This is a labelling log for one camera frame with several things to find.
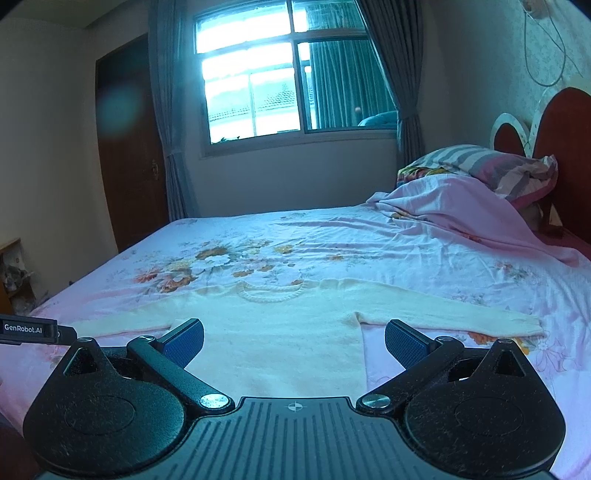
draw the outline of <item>wooden door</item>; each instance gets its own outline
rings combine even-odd
[[[147,35],[97,61],[96,127],[105,196],[121,252],[168,223]]]

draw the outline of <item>heart-shaped headboard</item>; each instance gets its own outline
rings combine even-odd
[[[550,200],[563,226],[591,244],[591,82],[577,76],[546,90],[531,130],[503,113],[492,128],[491,148],[529,158],[554,155],[558,182]]]

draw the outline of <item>striped pillowcase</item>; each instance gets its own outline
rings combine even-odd
[[[558,178],[558,163],[553,155],[537,160],[477,145],[441,148],[407,168],[410,167],[444,168],[449,173],[474,177],[516,209],[548,195]]]

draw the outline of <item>metal screw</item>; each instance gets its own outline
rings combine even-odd
[[[230,399],[221,393],[210,393],[204,395],[199,400],[201,405],[209,410],[216,410],[218,408],[224,408],[230,403]]]
[[[364,396],[361,399],[361,403],[365,405],[367,408],[379,410],[380,408],[386,408],[388,405],[390,405],[390,399],[386,395],[382,395],[379,393],[371,393],[369,395]]]

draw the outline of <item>gray curtain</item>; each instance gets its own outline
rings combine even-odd
[[[425,154],[417,113],[423,68],[421,0],[357,0],[398,109],[399,168]]]
[[[363,27],[354,3],[311,3],[306,14],[310,29]],[[310,43],[310,65],[319,128],[356,127],[394,108],[369,41]]]
[[[154,112],[164,151],[170,221],[199,216],[183,153],[186,0],[152,0],[148,52]]]

